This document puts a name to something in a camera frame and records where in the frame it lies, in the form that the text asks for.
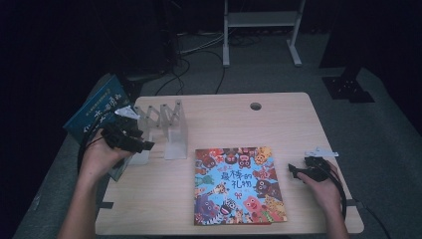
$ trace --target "dark background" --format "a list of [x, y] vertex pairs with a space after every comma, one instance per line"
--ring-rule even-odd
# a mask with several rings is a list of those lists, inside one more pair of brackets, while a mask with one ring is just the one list
[[[2, 238], [14, 234], [67, 135], [63, 124], [102, 75], [119, 74], [135, 99], [141, 84], [124, 75], [136, 73], [147, 81], [169, 71], [175, 63], [174, 33], [222, 30], [222, 0], [167, 3], [0, 1]], [[301, 26], [305, 34], [331, 32], [321, 67], [343, 67], [357, 59], [383, 81], [419, 131], [420, 4], [308, 1]], [[230, 8], [274, 11], [297, 5], [237, 0]]]

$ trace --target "book cover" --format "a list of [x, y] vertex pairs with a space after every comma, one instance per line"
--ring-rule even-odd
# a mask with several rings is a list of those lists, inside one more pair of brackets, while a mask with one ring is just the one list
[[195, 150], [194, 225], [287, 221], [271, 149]]
[[[63, 126], [78, 144], [81, 144], [85, 133], [90, 129], [98, 116], [105, 111], [114, 108], [123, 108], [130, 104], [129, 98], [116, 75], [107, 74], [100, 81], [105, 81], [104, 85]], [[114, 120], [115, 116], [113, 112], [101, 116], [99, 124], [91, 136], [94, 136], [97, 129], [102, 125]], [[112, 179], [118, 180], [120, 178], [129, 160], [130, 158], [125, 158], [108, 172]]]

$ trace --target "person's right hand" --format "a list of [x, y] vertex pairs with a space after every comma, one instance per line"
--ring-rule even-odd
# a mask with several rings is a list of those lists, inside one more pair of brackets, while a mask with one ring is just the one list
[[[330, 163], [329, 161], [328, 164], [331, 167], [331, 170], [335, 172], [335, 174], [331, 174], [334, 177], [337, 177], [337, 168], [332, 165], [332, 163]], [[298, 178], [311, 188], [316, 202], [319, 204], [319, 206], [324, 212], [329, 212], [331, 210], [340, 211], [341, 197], [338, 192], [338, 189], [336, 188], [335, 184], [331, 181], [331, 179], [328, 178], [322, 182], [317, 182], [301, 172], [298, 172]]]

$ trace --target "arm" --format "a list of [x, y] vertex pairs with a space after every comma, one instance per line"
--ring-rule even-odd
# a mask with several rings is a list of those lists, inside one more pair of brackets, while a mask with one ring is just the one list
[[58, 238], [96, 237], [97, 185], [117, 162], [129, 156], [128, 151], [108, 147], [101, 129], [97, 132], [84, 154], [74, 196]]
[[[337, 168], [330, 162], [328, 163], [331, 169], [338, 174]], [[328, 238], [349, 238], [340, 210], [340, 194], [334, 183], [330, 179], [316, 182], [301, 172], [298, 173], [298, 178], [311, 188], [316, 202], [322, 208]]]

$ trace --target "person's left hand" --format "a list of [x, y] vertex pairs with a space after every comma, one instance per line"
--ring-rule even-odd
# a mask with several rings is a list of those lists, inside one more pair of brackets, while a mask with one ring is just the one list
[[110, 148], [99, 129], [84, 154], [80, 177], [87, 177], [93, 182], [100, 180], [106, 173], [123, 158], [134, 155], [134, 152]]

